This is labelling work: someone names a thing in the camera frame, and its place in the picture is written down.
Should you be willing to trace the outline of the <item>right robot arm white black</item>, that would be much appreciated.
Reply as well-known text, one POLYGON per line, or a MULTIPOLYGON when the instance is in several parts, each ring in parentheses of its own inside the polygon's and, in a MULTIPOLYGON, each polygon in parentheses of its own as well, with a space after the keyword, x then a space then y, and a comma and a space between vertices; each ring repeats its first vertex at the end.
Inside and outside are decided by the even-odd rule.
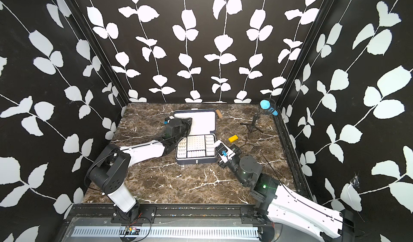
POLYGON ((242 156, 237 146, 214 143, 219 166, 228 168, 257 201, 253 216, 258 220, 283 224, 320 242, 353 242, 356 238, 352 214, 321 206, 297 194, 281 181, 264 174, 251 155, 242 156))

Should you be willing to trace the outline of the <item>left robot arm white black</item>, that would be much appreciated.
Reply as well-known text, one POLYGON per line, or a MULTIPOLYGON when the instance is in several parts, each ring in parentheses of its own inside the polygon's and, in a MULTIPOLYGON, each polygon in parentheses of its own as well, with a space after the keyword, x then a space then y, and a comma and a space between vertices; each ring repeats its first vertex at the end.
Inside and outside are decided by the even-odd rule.
POLYGON ((168 155, 188 136, 191 126, 191 118, 170 117, 160 137, 148 143, 129 147, 107 145, 87 170, 84 180, 90 180, 111 199, 119 217, 124 220, 137 219, 139 203, 124 183, 128 169, 140 162, 168 155))

